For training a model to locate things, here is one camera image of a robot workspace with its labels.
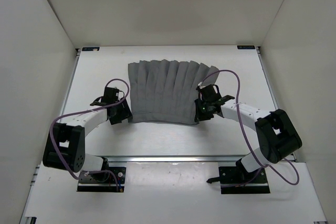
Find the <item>grey pleated skirt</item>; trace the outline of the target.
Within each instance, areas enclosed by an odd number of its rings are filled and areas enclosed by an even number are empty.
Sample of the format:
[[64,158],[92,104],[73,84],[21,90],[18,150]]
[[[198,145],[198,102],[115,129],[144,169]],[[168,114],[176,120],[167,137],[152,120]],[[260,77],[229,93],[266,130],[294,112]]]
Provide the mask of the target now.
[[141,60],[128,64],[131,123],[194,125],[197,86],[214,84],[218,68],[195,61]]

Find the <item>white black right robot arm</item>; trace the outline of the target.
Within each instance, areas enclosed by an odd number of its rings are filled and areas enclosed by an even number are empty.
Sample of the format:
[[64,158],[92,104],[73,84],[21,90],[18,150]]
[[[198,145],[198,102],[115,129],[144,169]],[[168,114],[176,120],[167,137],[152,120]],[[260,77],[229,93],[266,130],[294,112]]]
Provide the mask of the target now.
[[242,130],[248,127],[257,134],[259,147],[236,162],[235,175],[239,181],[248,182],[254,171],[277,164],[302,147],[302,140],[284,110],[261,110],[239,103],[231,95],[223,97],[215,84],[199,84],[196,90],[196,122],[218,115],[238,122]]

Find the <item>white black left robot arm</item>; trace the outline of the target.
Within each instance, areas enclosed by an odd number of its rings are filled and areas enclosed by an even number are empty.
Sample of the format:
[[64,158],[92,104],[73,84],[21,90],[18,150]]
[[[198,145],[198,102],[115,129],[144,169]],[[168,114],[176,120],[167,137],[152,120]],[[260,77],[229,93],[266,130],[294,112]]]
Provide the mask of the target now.
[[86,136],[100,124],[111,125],[131,119],[132,113],[125,93],[118,88],[106,87],[103,96],[96,98],[87,113],[77,115],[67,123],[56,122],[48,135],[43,155],[44,166],[78,173],[89,168],[98,181],[109,177],[110,168],[103,159],[86,154]]

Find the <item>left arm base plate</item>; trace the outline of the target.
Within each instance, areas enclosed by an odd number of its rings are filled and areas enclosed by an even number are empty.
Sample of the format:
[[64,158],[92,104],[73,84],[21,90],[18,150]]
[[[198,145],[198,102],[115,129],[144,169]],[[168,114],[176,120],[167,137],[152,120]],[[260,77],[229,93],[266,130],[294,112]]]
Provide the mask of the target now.
[[109,163],[111,173],[88,174],[84,172],[79,174],[77,183],[77,192],[86,193],[123,193],[125,191],[125,179],[127,175],[126,166]]

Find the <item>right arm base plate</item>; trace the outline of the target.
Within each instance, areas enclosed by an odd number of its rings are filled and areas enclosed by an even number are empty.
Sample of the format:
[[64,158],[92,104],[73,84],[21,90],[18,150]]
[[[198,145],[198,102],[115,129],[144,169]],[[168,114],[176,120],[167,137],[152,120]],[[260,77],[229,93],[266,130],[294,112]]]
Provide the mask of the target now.
[[264,168],[244,173],[236,166],[220,166],[219,175],[209,178],[208,184],[219,183],[222,195],[269,194],[270,188]]

